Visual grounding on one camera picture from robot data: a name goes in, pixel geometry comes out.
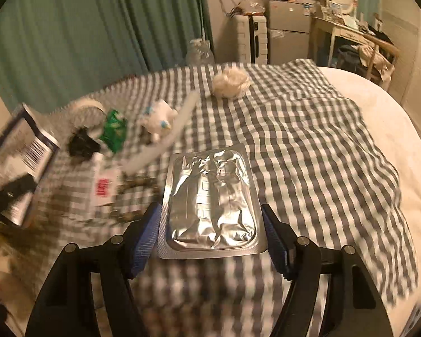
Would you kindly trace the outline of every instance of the foil blister pack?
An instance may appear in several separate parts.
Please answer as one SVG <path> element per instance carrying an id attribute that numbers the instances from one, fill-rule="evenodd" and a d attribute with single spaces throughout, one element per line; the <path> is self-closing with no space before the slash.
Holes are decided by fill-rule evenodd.
<path id="1" fill-rule="evenodd" d="M 262 213 L 245 146 L 172 155 L 158 256 L 220 258 L 266 249 Z"/>

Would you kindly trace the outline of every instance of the white suitcase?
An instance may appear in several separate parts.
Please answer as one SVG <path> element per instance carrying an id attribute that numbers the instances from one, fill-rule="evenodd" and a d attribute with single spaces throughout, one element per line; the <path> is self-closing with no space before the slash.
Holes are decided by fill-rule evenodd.
<path id="1" fill-rule="evenodd" d="M 235 15 L 238 61 L 267 64 L 267 18 L 260 15 Z"/>

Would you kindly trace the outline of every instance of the black and white checkered blanket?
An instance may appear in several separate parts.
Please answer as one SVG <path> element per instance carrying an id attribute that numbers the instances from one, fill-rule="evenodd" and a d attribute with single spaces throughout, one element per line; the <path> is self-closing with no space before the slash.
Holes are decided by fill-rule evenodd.
<path id="1" fill-rule="evenodd" d="M 384 303 L 392 306 L 416 287 L 415 251 L 399 208 L 398 174 L 374 145 L 359 108 L 311 61 L 243 67 L 253 84 L 234 101 L 211 95 L 212 78 L 224 66 L 171 69 L 92 94 L 129 120 L 124 150 L 109 164 L 140 150 L 145 140 L 138 120 L 148 104 L 164 99 L 179 108 L 188 92 L 199 90 L 201 101 L 184 135 L 140 174 L 162 184 L 171 153 L 244 143 L 261 204 L 270 204 L 298 235 L 319 246 L 356 244 Z M 69 115 L 68 110 L 50 115 L 63 144 L 72 131 Z M 34 212 L 44 231 L 21 250 L 15 266 L 35 293 L 66 243 L 99 244 L 124 230 L 113 225 L 108 208 L 85 215 L 90 176 L 91 164 L 72 165 L 64 150 L 41 185 Z M 146 208 L 150 195 L 149 189 L 135 190 L 117 206 Z M 322 276 L 312 336 L 321 323 L 326 281 Z M 288 282 L 263 253 L 180 261 L 153 257 L 132 287 L 152 336 L 268 336 Z"/>

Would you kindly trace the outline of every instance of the clear plastic bottle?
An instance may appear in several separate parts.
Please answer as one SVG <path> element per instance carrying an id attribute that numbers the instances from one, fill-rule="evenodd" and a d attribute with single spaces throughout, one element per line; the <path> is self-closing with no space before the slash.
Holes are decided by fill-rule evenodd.
<path id="1" fill-rule="evenodd" d="M 190 41 L 185 61 L 189 66 L 212 65 L 215 63 L 211 49 L 207 42 L 201 38 Z"/>

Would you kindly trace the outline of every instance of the mattress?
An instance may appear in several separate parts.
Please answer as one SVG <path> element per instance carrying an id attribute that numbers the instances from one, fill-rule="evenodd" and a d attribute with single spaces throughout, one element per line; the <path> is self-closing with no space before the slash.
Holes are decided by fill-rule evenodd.
<path id="1" fill-rule="evenodd" d="M 244 143 L 261 203 L 320 246 L 355 243 L 400 335 L 421 314 L 421 141 L 408 116 L 378 86 L 309 60 L 230 65 L 244 67 L 253 81 L 235 101 L 210 94 L 213 76 L 227 65 L 171 69 L 92 94 L 129 122 L 124 149 L 105 153 L 108 164 L 128 160 L 145 145 L 138 120 L 148 104 L 162 98 L 179 108 L 188 92 L 199 90 L 184 135 L 140 174 L 162 184 L 171 153 Z M 50 115 L 64 145 L 71 119 L 68 108 Z M 86 217 L 90 180 L 90 163 L 74 164 L 60 151 L 41 183 L 32 210 L 40 231 L 17 249 L 13 267 L 33 294 L 65 244 L 100 244 L 126 228 L 115 224 L 109 207 Z M 144 210 L 150 200 L 149 189 L 137 189 L 116 207 Z M 207 260 L 152 257 L 131 287 L 153 336 L 268 336 L 289 283 L 265 252 Z M 311 336 L 318 334 L 326 287 L 322 276 Z M 110 335 L 104 314 L 98 302 L 102 336 Z"/>

